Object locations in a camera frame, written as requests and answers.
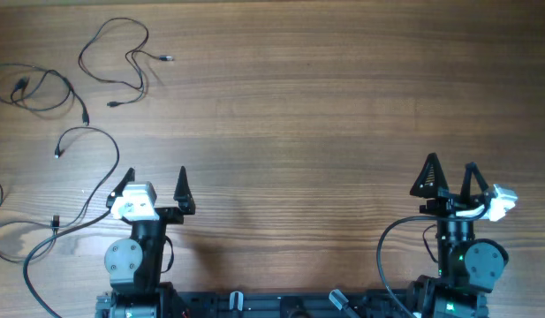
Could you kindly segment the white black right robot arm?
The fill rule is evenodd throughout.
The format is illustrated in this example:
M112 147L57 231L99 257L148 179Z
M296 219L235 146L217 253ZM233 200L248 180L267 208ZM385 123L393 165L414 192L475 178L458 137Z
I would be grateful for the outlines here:
M410 195L425 199L420 213L436 219L439 276L419 276L410 283L405 306L418 317L487 317L486 295L509 255L494 240L476 238L474 223L502 219L515 207L517 195L488 185L475 163L466 165L460 193L452 193L435 153L428 155Z

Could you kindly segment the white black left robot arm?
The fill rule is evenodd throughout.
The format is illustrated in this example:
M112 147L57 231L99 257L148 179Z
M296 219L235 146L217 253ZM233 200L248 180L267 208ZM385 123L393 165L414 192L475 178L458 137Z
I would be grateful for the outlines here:
M195 203L182 167L173 194L175 207L158 208L157 195L149 182L137 182L135 169L129 169L106 200L106 207L117 220L131 226L129 238L115 241L107 249L104 265L110 275L112 291L97 298L97 318L189 317L188 305L170 282L161 275L171 269L174 259L163 266L163 249L171 242L166 235L169 224L182 224L195 213Z

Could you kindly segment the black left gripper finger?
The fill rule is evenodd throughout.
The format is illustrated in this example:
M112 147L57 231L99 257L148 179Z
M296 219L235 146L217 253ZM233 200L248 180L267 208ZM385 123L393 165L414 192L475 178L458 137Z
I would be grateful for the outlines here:
M112 208L116 198L123 196L125 187L135 180L135 169L129 168L117 186L111 191L106 200L106 207Z
M188 184L185 166L180 168L173 200L178 203L178 208L183 215L195 214L196 205Z

